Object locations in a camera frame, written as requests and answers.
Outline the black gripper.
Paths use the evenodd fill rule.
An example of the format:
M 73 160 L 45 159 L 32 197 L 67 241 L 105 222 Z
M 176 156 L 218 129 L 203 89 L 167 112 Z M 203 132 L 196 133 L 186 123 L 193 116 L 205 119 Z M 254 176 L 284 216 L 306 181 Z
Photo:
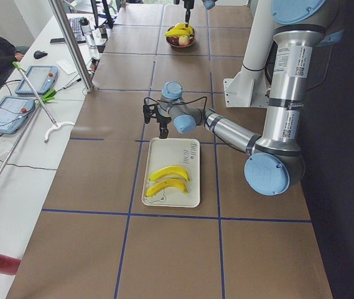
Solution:
M 185 8 L 185 27 L 189 27 L 190 22 L 190 10 L 194 8 L 194 0 L 174 0 L 174 4 L 178 5 L 180 2 L 183 2 Z
M 171 117 L 167 112 L 167 105 L 169 102 L 160 101 L 155 104 L 148 104 L 144 101 L 143 114 L 145 124 L 149 124 L 152 118 L 155 118 L 159 123 L 159 138 L 166 139 L 169 134 L 167 125 L 171 122 Z

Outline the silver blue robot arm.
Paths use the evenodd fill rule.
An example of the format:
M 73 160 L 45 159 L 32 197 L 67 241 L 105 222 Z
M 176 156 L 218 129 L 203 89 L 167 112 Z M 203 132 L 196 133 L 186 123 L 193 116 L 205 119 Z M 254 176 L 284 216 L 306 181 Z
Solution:
M 296 136 L 311 57 L 315 48 L 342 38 L 344 8 L 344 1 L 258 2 L 241 70 L 223 87 L 227 107 L 266 107 L 261 134 L 208 107 L 188 107 L 177 82 L 164 85 L 160 100 L 144 104 L 144 121 L 156 119 L 161 138 L 169 123 L 179 133 L 204 126 L 248 155 L 244 174 L 252 189 L 265 196 L 284 193 L 305 171 Z
M 217 0 L 202 0 L 202 3 L 205 9 L 209 10 L 215 6 Z M 190 13 L 194 8 L 195 1 L 194 0 L 183 0 L 184 9 L 185 9 L 185 27 L 189 26 L 190 22 Z

